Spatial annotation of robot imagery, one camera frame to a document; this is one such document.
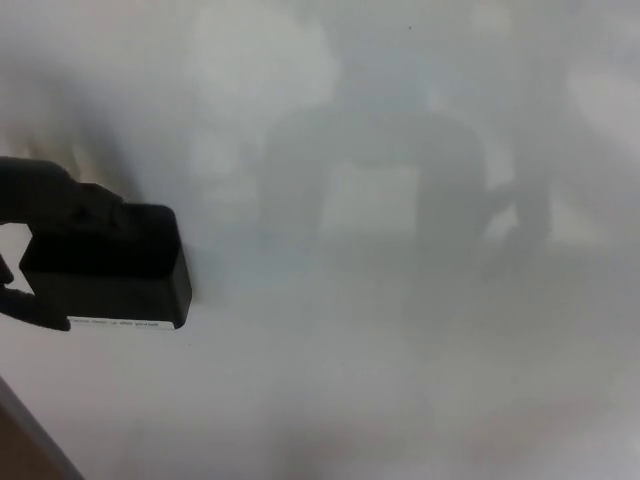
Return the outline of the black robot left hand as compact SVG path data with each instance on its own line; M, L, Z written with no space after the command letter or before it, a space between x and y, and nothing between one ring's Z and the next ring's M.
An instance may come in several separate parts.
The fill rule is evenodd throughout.
M54 233L81 232L123 237L132 231L123 199L94 183L75 180L47 160L1 158L1 223L24 224ZM32 293L9 285L14 275L1 263L1 313L24 323L66 332L67 316Z

